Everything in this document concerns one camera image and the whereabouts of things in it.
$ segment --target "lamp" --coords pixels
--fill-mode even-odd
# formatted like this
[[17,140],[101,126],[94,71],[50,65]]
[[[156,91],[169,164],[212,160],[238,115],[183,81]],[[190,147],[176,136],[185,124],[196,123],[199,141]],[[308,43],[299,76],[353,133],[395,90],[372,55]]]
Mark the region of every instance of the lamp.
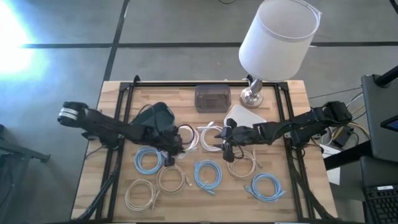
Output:
[[257,10],[239,61],[255,80],[241,93],[241,103],[258,107],[262,80],[281,82],[299,70],[317,31],[321,13],[302,0],[265,0]]

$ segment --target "wooden table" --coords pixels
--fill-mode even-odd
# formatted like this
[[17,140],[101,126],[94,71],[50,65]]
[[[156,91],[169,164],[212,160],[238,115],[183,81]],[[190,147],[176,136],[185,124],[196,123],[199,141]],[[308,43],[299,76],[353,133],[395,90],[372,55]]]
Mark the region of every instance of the wooden table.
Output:
[[[113,117],[118,97],[120,82],[104,82],[98,109],[103,114]],[[303,81],[288,81],[294,114],[307,112],[310,105],[307,98]],[[239,95],[242,87],[231,87],[232,105],[240,105]],[[274,90],[264,87],[262,90],[264,101],[258,109],[252,112],[263,117],[267,121],[279,121]],[[175,115],[175,124],[188,123],[192,127],[206,126],[210,121],[216,125],[223,126],[226,113],[197,113],[194,105],[193,87],[135,87],[132,98],[130,120],[146,104],[154,104],[158,101],[165,102]],[[183,139],[189,139],[188,131],[181,130]],[[206,141],[208,144],[219,143],[214,139],[216,131],[208,131]],[[88,152],[100,146],[99,142],[90,142]],[[193,186],[185,188],[177,193],[168,195],[160,193],[156,201],[155,209],[147,209],[141,212],[130,211],[125,202],[124,194],[130,184],[136,179],[146,179],[156,184],[154,175],[143,175],[138,173],[134,166],[134,155],[140,146],[126,141],[124,147],[123,163],[118,185],[118,196],[116,199],[114,222],[292,222],[297,220],[292,188],[290,184],[289,171],[285,149],[282,139],[278,139],[273,145],[246,146],[244,150],[256,149],[257,159],[264,168],[261,172],[268,172],[276,176],[282,183],[282,189],[287,193],[274,203],[264,203],[248,194],[242,183],[235,180],[228,172],[226,162],[222,159],[222,152],[208,152],[201,147],[199,150],[189,153],[184,159],[176,163],[185,171],[193,183]],[[101,185],[106,150],[92,154],[84,163],[80,183],[72,211],[72,218],[78,217],[94,199]],[[210,195],[196,185],[193,178],[193,162],[212,159],[216,161],[223,170],[223,180],[216,188],[216,195]],[[312,192],[319,202],[333,216],[337,217],[336,208],[331,194],[328,177],[326,175],[323,158],[319,148],[306,148],[304,157],[307,169],[308,182]],[[146,156],[142,161],[144,168],[155,166],[155,156]],[[241,160],[237,162],[236,168],[240,174],[245,174],[251,167],[250,161]],[[204,180],[212,182],[215,178],[211,169],[203,169],[201,176]],[[178,172],[168,172],[164,175],[164,185],[172,189],[180,183]],[[264,194],[273,194],[274,187],[269,180],[261,181],[259,188]],[[131,200],[137,204],[144,204],[149,199],[149,189],[137,187],[133,189]],[[303,194],[300,194],[302,207],[305,209]],[[103,215],[108,211],[109,195],[106,197]]]

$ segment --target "concrete floor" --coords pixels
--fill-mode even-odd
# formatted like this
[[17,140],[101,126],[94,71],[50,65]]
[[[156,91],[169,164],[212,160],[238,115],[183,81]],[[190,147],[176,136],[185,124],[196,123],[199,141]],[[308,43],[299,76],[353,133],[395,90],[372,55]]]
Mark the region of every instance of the concrete floor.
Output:
[[[87,146],[78,129],[56,121],[64,101],[95,108],[111,49],[15,49],[19,44],[112,43],[124,0],[0,1],[0,123],[8,140],[51,154],[32,161],[9,223],[69,219]],[[120,43],[241,42],[262,0],[131,0]],[[322,13],[315,42],[398,41],[398,16],[386,0],[310,0]],[[304,80],[312,106],[348,102],[362,75],[396,66],[398,47],[312,47],[294,79]],[[246,72],[238,48],[119,49],[110,80],[230,80]],[[362,99],[352,105],[356,108]],[[367,126],[366,118],[358,123]],[[333,186],[343,219],[358,220],[358,165]]]

